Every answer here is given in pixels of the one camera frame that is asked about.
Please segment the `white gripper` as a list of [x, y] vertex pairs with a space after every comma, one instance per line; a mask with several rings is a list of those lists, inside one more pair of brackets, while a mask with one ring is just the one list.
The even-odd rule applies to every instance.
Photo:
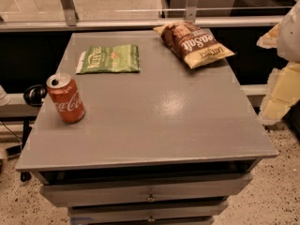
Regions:
[[266, 85], [259, 120], [272, 126], [279, 122], [300, 100], [300, 1], [276, 24], [261, 36], [257, 46], [277, 48], [277, 55], [290, 61], [283, 69], [274, 68]]

